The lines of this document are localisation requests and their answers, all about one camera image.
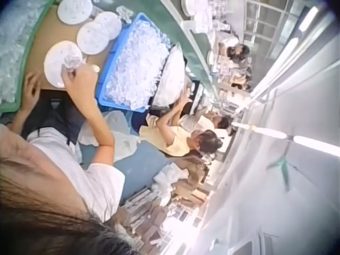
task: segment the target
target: white cloth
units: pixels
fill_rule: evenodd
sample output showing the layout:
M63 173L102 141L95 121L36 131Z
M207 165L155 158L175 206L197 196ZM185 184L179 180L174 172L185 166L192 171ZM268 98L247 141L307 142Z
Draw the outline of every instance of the white cloth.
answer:
M117 211L125 176L117 168L100 163L83 170L77 162L76 147L66 144L66 137L52 127L35 131L27 141L38 147L70 180L88 209L104 222Z
M194 115L184 115L180 119L180 126L189 133L192 133L195 130L205 131L215 129L214 124L211 120L205 118L204 116L201 116L200 120L196 121Z

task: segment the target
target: white plate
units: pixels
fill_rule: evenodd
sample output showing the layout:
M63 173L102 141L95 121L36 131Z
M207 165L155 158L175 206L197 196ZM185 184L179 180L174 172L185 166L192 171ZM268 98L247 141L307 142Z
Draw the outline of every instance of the white plate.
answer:
M44 74L49 83L57 88L64 88L61 72L62 65L67 56L78 57L82 61L83 56L78 46L71 41L61 41L55 44L46 54L44 60Z
M122 31L122 21L117 14L113 12L102 12L96 18L95 22L105 27L110 36L110 40L116 39Z
M109 32L100 24L92 21L83 25L76 36L76 43L87 55L102 52L110 41Z
M91 0L64 0L59 4L57 13L65 24L76 25L91 16L93 7Z
M215 60L215 55L214 55L213 51L210 50L208 52L207 62L208 62L209 65L213 65L214 60Z
M196 14L196 2L195 0L181 0L181 6L184 14L188 17Z

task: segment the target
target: dark hair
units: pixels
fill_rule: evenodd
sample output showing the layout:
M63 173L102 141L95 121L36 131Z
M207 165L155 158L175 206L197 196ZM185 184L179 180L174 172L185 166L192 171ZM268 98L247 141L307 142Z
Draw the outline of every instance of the dark hair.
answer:
M236 88L236 89L241 89L241 90L242 90L242 85L241 85L241 84L238 84L238 83L232 83L230 86L231 86L231 87L233 87L233 88Z
M230 120L228 116L223 116L217 124L218 129L226 129L230 125Z
M200 152L206 154L213 154L222 147L222 141L217 137L212 130L206 130L199 135L200 137Z
M27 169L0 158L3 171ZM71 216L43 194L1 176L2 254L10 255L139 255L115 227L96 215Z
M245 44L240 45L242 46L242 52L240 55L244 56L244 58L248 57L248 55L250 54L250 48Z

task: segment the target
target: white bag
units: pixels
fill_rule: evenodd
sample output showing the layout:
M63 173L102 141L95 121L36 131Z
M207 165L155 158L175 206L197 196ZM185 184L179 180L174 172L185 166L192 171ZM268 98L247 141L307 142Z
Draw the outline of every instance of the white bag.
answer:
M153 104L164 107L174 103L184 88L185 62L180 45L170 51Z
M115 156L114 162L131 156L137 150L137 143L140 143L139 137L130 134L130 128L124 114L119 110L103 113L106 123L115 137ZM98 146L94 137L91 126L85 122L81 127L78 141L83 145Z

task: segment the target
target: blue plastic crate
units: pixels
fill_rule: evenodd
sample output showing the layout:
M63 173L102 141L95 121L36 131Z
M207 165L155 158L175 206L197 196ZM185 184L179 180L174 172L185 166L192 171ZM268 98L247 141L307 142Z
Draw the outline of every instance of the blue plastic crate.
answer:
M128 40L130 32L132 31L136 22L139 21L139 20L147 21L153 27L156 28L155 24L144 13L139 13L131 24L126 24L126 25L123 26L120 35L118 36L117 40L115 41L115 43L112 46L111 51L109 52L109 55L107 57L103 71L102 71L102 73L99 77L99 81L98 81L98 84L97 84L96 98L97 98L99 104L102 105L102 106L114 107L114 108L118 108L118 109L129 110L129 111L140 112L140 113L143 113L146 110L145 107L132 110L127 105L117 104L112 100L105 99L105 88L106 88L106 84L107 84L107 82L110 78L110 74L115 67L116 61L117 61L117 59L118 59L118 57L119 57L119 55L120 55L120 53L123 49L123 46L126 44L126 42Z

